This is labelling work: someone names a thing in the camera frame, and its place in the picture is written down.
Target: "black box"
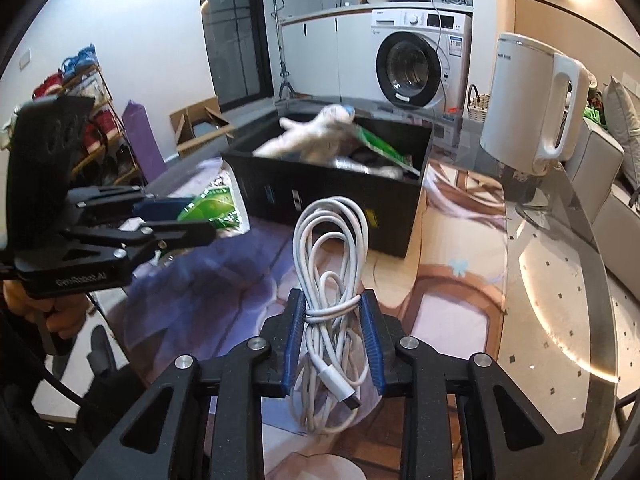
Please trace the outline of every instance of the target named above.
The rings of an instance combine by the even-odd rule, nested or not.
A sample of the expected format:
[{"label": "black box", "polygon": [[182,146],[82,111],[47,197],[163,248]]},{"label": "black box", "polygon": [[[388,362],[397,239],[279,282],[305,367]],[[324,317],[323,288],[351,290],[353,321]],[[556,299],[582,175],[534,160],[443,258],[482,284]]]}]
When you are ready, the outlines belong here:
[{"label": "black box", "polygon": [[280,117],[307,122],[315,114],[277,112],[235,131],[236,141],[222,153],[238,180],[250,216],[295,226],[312,202],[345,196],[356,202],[369,222],[369,248],[404,258],[414,226],[422,174],[427,161],[432,125],[362,118],[355,122],[388,142],[402,155],[410,155],[421,170],[414,182],[337,170],[302,162],[253,156],[253,150],[281,135]]}]

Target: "white front-load washing machine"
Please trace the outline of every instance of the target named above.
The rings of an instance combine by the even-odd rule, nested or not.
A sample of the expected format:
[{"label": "white front-load washing machine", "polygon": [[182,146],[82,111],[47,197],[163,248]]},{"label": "white front-load washing machine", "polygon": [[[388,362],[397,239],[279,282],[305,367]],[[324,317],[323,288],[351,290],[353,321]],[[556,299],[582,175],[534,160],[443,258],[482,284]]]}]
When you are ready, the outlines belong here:
[{"label": "white front-load washing machine", "polygon": [[370,37],[366,51],[375,52],[375,59],[362,60],[368,69],[359,97],[436,113],[463,109],[471,17],[435,9],[374,9]]}]

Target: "hand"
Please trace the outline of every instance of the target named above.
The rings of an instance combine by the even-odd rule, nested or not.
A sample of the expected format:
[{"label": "hand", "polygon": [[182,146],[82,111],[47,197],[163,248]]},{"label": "hand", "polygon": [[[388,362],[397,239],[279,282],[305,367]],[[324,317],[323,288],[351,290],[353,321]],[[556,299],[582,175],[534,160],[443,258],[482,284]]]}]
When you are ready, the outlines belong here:
[{"label": "hand", "polygon": [[27,295],[22,283],[13,281],[2,282],[4,300],[9,310],[16,316],[35,323],[35,314],[51,312],[47,317],[47,329],[57,333],[62,339],[76,336],[86,320],[89,300],[84,294],[64,296],[54,300],[34,300]]}]

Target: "washing machine drum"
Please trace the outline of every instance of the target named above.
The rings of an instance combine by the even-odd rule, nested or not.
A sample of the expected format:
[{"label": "washing machine drum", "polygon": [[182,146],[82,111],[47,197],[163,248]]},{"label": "washing machine drum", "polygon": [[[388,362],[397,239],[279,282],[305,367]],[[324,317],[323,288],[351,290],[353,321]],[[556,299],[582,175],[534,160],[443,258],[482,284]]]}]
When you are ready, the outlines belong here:
[{"label": "washing machine drum", "polygon": [[378,49],[378,82],[395,104],[424,107],[440,86],[440,59],[433,47],[411,32],[395,32]]}]

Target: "sofa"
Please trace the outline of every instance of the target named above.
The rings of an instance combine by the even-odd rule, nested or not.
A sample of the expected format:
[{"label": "sofa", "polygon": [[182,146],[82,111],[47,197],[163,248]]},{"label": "sofa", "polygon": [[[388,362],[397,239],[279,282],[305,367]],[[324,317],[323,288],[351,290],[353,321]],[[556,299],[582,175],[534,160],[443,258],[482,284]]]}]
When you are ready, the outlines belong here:
[{"label": "sofa", "polygon": [[625,152],[611,135],[584,118],[565,170],[589,222],[605,266],[640,300],[640,214],[620,180]]}]

